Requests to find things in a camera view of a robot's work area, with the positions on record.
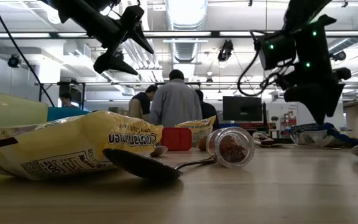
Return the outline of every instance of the background person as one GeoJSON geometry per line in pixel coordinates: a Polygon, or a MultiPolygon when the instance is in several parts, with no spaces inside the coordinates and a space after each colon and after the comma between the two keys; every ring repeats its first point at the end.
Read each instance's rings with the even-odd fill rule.
{"type": "Polygon", "coordinates": [[[204,93],[201,90],[195,90],[195,91],[198,95],[198,98],[200,99],[201,112],[203,114],[203,119],[207,119],[212,116],[216,116],[213,128],[214,128],[214,131],[219,129],[219,119],[218,119],[218,114],[216,112],[215,107],[209,103],[204,102],[204,93]]]}
{"type": "Polygon", "coordinates": [[[198,95],[185,84],[184,74],[180,70],[172,70],[169,80],[154,95],[151,123],[172,128],[180,123],[202,119],[198,95]]]}
{"type": "Polygon", "coordinates": [[[158,88],[155,85],[150,85],[145,92],[138,93],[132,97],[129,101],[128,116],[150,122],[150,102],[153,101],[153,97],[157,89],[158,88]]]}
{"type": "Polygon", "coordinates": [[[62,94],[60,94],[59,98],[62,101],[62,107],[78,109],[77,106],[74,106],[71,103],[71,94],[62,93],[62,94]]]}

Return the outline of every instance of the hair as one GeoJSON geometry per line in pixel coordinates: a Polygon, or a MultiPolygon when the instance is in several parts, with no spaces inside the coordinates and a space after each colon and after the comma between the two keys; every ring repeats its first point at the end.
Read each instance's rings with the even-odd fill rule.
{"type": "Polygon", "coordinates": [[[60,98],[69,99],[71,101],[71,94],[69,93],[62,93],[59,95],[60,98]]]}
{"type": "Polygon", "coordinates": [[[169,73],[169,80],[174,80],[180,78],[181,80],[185,79],[185,75],[183,74],[183,72],[181,72],[181,70],[178,69],[174,69],[169,73]]]}
{"type": "Polygon", "coordinates": [[[149,87],[147,87],[146,89],[146,93],[155,93],[158,90],[158,87],[156,85],[150,85],[149,87]]]}
{"type": "Polygon", "coordinates": [[[198,95],[198,99],[202,102],[204,100],[204,93],[201,90],[195,90],[198,95]]]}

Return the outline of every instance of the nutrition label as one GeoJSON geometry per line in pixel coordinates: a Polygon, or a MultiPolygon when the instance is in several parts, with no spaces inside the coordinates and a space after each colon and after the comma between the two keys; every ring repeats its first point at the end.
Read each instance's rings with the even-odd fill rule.
{"type": "Polygon", "coordinates": [[[65,175],[86,172],[87,170],[105,169],[112,163],[104,158],[98,161],[94,158],[93,149],[71,154],[53,156],[37,161],[21,164],[23,169],[30,175],[65,175]]]}

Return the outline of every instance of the red lid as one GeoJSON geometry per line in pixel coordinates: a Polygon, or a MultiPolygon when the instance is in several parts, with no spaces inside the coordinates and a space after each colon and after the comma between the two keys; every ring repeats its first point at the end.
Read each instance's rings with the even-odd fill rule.
{"type": "Polygon", "coordinates": [[[164,128],[161,145],[169,151],[187,151],[193,146],[193,136],[188,128],[164,128]]]}

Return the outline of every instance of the brown food in jar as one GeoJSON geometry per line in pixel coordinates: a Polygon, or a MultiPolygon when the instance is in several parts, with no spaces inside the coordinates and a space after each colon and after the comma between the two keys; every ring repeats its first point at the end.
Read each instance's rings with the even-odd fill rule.
{"type": "Polygon", "coordinates": [[[224,136],[219,146],[221,157],[228,162],[237,163],[246,158],[246,150],[238,146],[231,136],[224,136]]]}

